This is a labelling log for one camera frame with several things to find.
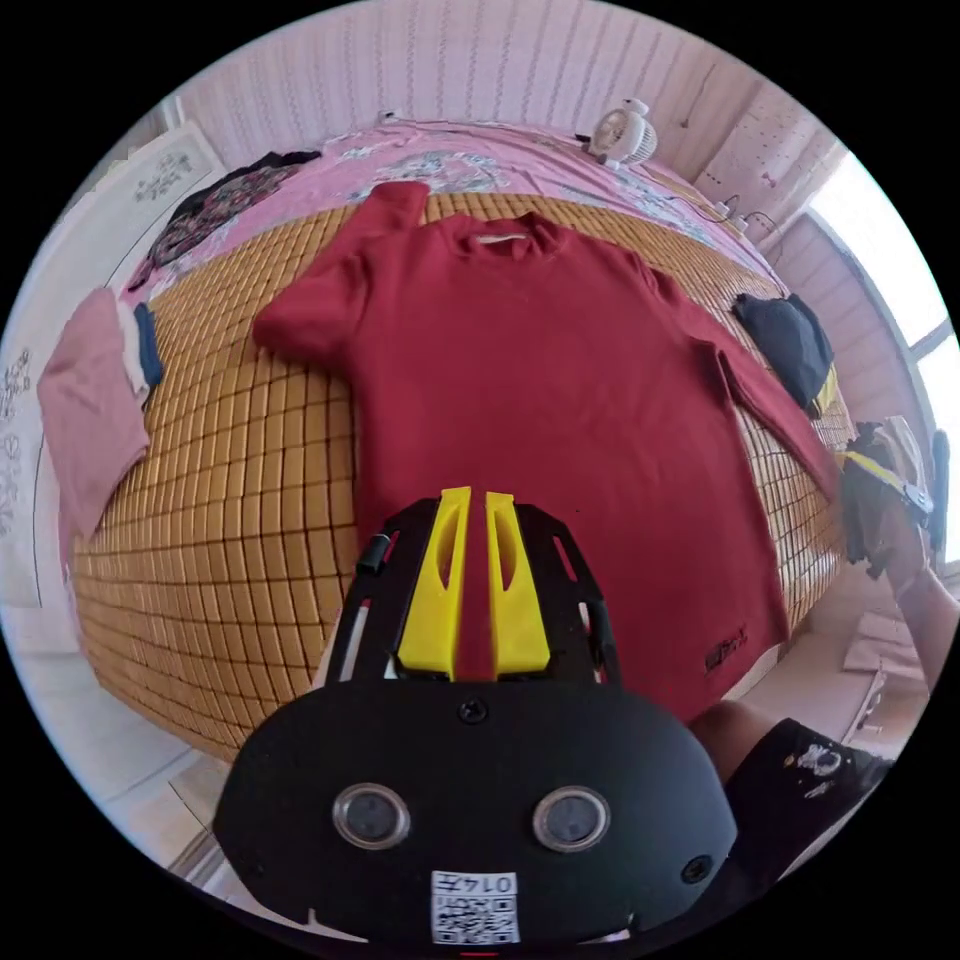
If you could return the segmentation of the person's right hand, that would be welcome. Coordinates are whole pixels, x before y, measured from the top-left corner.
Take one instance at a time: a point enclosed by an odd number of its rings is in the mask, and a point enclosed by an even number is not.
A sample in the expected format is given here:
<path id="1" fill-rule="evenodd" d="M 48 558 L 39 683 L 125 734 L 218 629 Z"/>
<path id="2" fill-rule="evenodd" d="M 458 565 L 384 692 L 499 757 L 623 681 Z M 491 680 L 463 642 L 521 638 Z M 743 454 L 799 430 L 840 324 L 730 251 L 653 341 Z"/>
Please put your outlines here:
<path id="1" fill-rule="evenodd" d="M 882 529 L 888 549 L 887 579 L 895 599 L 900 601 L 931 572 L 928 538 L 900 508 L 891 509 L 885 515 Z"/>

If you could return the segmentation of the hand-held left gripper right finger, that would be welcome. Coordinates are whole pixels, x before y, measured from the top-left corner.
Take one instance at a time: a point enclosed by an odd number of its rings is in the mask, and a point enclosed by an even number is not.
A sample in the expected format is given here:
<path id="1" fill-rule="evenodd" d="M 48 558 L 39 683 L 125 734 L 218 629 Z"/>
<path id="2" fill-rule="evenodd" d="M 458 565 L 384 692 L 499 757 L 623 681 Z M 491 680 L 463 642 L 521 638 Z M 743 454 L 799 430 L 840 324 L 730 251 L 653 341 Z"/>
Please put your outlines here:
<path id="1" fill-rule="evenodd" d="M 495 677 L 540 674 L 550 647 L 514 498 L 486 493 L 485 518 Z"/>

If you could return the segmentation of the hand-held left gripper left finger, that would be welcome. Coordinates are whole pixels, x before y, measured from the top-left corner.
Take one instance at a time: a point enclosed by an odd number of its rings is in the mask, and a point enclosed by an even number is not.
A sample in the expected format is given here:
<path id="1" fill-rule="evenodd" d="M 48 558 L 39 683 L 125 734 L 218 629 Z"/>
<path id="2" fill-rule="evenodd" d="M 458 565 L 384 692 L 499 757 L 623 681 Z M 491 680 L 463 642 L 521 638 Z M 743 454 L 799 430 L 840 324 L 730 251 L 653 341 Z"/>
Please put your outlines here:
<path id="1" fill-rule="evenodd" d="M 397 649 L 406 672 L 455 679 L 471 489 L 441 492 Z"/>

